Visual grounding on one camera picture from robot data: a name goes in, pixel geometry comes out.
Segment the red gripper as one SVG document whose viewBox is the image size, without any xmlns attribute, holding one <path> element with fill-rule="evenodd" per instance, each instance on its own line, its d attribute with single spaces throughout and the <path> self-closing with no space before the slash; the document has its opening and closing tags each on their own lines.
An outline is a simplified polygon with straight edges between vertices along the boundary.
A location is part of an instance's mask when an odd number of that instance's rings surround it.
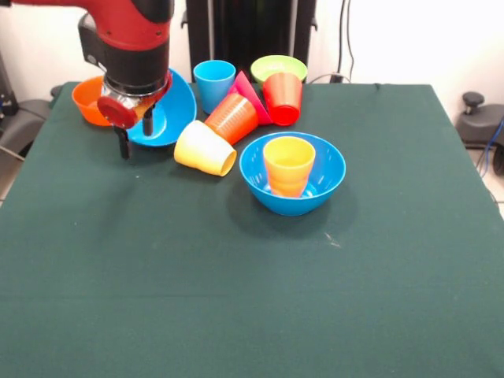
<svg viewBox="0 0 504 378">
<path fill-rule="evenodd" d="M 172 85 L 172 73 L 168 70 L 159 87 L 147 87 L 145 93 L 138 88 L 120 86 L 107 76 L 103 76 L 101 94 L 97 106 L 101 114 L 111 123 L 118 138 L 120 155 L 124 160 L 131 157 L 128 133 L 143 120 L 143 134 L 151 136 L 154 130 L 153 110 Z"/>
</svg>

